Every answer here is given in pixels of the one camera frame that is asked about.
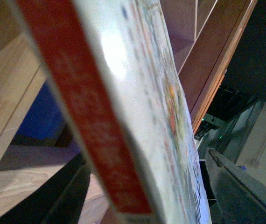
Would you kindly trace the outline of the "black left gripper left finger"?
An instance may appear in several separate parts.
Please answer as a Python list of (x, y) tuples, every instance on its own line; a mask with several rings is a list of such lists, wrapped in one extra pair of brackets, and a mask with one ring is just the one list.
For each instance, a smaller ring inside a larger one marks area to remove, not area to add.
[(0, 224), (77, 224), (91, 170), (77, 154), (34, 193), (0, 217)]

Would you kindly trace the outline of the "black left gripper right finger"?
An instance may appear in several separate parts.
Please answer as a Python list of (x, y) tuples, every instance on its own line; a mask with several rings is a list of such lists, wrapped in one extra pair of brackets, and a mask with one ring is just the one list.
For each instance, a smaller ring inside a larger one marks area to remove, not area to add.
[(205, 165), (224, 224), (266, 224), (266, 186), (212, 148)]

